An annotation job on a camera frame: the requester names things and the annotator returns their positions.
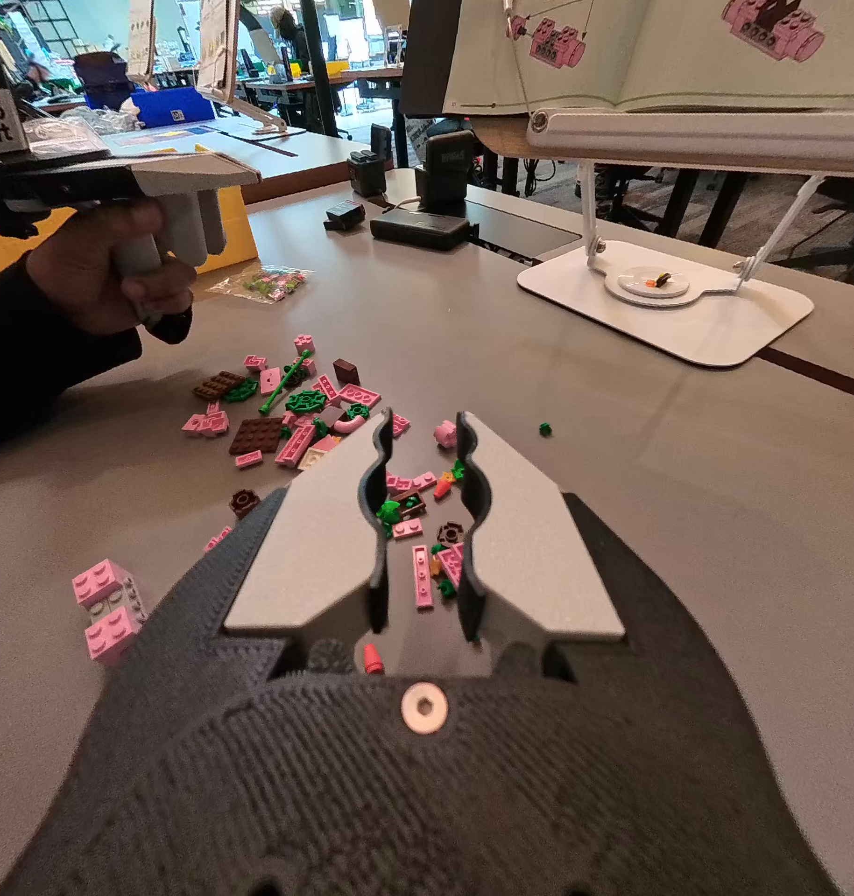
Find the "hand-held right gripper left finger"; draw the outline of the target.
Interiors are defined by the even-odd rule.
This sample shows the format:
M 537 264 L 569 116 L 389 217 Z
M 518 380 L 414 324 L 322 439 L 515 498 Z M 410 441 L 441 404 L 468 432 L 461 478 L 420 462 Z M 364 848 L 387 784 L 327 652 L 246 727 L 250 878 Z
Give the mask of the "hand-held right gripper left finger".
M 288 486 L 224 619 L 228 633 L 362 637 L 388 625 L 386 409 Z

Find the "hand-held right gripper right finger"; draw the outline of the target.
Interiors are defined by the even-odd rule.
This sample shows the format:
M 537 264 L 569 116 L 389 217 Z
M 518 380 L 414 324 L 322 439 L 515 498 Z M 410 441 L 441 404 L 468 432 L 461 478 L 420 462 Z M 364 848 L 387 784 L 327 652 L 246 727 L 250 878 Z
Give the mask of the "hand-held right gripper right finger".
M 466 641 L 618 643 L 623 622 L 558 485 L 471 411 L 456 418 L 466 532 Z

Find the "clear bag of bricks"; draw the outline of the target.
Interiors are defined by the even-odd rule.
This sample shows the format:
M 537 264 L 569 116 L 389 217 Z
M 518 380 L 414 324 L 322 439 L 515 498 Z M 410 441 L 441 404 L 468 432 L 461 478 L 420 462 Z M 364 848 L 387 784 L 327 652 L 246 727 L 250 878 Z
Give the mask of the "clear bag of bricks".
M 226 276 L 207 291 L 217 295 L 243 297 L 265 305 L 273 305 L 305 286 L 313 272 L 283 265 L 250 264 L 238 273 Z

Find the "pink toy brick assembly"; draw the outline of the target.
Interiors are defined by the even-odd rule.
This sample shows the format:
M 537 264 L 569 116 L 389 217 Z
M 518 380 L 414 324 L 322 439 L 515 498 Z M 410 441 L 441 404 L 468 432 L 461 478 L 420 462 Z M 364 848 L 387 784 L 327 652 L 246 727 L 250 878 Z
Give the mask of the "pink toy brick assembly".
M 75 603 L 88 616 L 85 643 L 91 660 L 117 665 L 148 618 L 134 577 L 104 559 L 75 576 L 72 589 Z

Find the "instruction booklet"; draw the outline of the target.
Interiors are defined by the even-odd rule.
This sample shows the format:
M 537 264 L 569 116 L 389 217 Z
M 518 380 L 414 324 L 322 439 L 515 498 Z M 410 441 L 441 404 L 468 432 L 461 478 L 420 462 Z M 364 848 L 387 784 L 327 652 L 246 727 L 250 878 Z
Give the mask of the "instruction booklet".
M 443 111 L 854 108 L 854 1 L 462 2 Z

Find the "person's left forearm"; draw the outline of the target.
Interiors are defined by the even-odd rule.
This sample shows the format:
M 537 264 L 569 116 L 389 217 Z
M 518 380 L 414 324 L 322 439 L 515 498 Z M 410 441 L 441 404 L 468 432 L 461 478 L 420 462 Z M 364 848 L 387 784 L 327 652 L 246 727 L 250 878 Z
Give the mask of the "person's left forearm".
M 66 319 L 29 277 L 28 255 L 0 271 L 0 443 L 46 420 L 71 387 L 142 352 L 135 328 L 93 335 Z

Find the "person's left hand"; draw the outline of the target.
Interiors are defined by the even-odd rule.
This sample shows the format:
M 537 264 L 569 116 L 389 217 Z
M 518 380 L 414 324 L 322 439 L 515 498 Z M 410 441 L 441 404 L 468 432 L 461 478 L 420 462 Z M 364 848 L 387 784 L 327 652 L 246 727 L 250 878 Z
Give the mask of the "person's left hand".
M 154 237 L 163 227 L 162 208 L 152 199 L 78 211 L 28 254 L 26 271 L 79 330 L 110 336 L 158 316 L 152 334 L 176 345 L 192 326 L 196 270 L 167 256 L 150 273 L 124 277 L 115 263 L 122 243 Z

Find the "clear plastic bags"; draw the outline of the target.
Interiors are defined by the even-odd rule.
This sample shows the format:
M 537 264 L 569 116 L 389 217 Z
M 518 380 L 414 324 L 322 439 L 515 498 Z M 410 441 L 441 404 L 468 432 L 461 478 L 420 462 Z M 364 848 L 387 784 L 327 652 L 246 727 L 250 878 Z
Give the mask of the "clear plastic bags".
M 86 106 L 64 112 L 57 118 L 31 118 L 22 127 L 30 151 L 51 161 L 89 153 L 107 153 L 103 137 L 142 129 L 137 111 L 117 111 Z

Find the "blue storage bin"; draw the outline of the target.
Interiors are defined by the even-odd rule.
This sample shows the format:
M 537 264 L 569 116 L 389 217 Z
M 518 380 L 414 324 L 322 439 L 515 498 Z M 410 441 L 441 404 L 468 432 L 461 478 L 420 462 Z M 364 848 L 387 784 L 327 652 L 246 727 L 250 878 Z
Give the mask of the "blue storage bin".
M 216 118 L 212 102 L 194 87 L 135 91 L 129 98 L 146 129 L 194 124 Z

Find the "brown studded plate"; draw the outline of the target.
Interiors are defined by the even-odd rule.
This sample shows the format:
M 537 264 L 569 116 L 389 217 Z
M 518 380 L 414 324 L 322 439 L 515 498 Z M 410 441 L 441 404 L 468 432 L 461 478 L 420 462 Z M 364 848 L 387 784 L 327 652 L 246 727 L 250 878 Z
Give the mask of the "brown studded plate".
M 281 418 L 257 417 L 242 420 L 229 448 L 231 456 L 260 451 L 275 454 L 282 439 L 284 424 Z
M 205 378 L 200 384 L 194 386 L 191 393 L 200 399 L 214 401 L 221 399 L 227 393 L 241 386 L 247 377 L 231 371 L 220 371 L 215 375 Z

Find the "large cardboard panel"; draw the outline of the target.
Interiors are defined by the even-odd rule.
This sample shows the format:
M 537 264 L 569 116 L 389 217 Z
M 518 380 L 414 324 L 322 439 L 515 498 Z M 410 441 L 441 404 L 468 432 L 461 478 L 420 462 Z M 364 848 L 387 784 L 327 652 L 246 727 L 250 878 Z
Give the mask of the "large cardboard panel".
M 286 123 L 236 97 L 239 1 L 203 1 L 200 11 L 200 60 L 197 91 L 208 100 L 241 112 L 259 123 L 255 133 L 289 134 Z

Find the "small cardboard panel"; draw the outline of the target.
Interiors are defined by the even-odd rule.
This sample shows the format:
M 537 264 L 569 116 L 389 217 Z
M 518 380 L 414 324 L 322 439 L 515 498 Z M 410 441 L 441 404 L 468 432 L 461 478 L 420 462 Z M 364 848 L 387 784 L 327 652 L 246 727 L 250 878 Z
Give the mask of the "small cardboard panel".
M 155 56 L 154 1 L 128 3 L 127 77 L 137 84 L 152 79 Z

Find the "black device with green mark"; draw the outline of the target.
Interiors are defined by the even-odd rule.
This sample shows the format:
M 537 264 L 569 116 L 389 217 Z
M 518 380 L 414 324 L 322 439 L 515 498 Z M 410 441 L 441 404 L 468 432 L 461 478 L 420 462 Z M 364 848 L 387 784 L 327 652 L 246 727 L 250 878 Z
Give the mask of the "black device with green mark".
M 387 190 L 385 160 L 375 151 L 353 151 L 347 160 L 355 194 L 363 198 L 382 196 Z

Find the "black metal pole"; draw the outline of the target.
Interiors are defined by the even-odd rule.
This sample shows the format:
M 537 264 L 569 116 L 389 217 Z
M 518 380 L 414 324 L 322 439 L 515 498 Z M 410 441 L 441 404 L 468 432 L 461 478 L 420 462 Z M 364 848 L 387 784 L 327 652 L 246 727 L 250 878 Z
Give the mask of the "black metal pole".
M 337 138 L 339 132 L 335 121 L 332 87 L 326 68 L 316 3 L 314 1 L 301 1 L 300 9 L 302 25 L 309 48 L 309 69 L 316 87 L 319 118 L 323 134 L 331 138 Z

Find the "green ribbed rod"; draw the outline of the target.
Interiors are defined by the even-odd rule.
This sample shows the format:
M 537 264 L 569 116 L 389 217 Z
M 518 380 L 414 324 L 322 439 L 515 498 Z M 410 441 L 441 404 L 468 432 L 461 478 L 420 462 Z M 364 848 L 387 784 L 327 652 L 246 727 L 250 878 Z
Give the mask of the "green ribbed rod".
M 309 361 L 312 358 L 311 350 L 303 350 L 301 355 L 286 368 L 270 368 L 260 375 L 260 391 L 264 396 L 264 403 L 259 407 L 258 413 L 267 417 L 276 399 L 287 391 L 287 388 L 298 384 L 301 378 L 309 374 L 312 367 Z

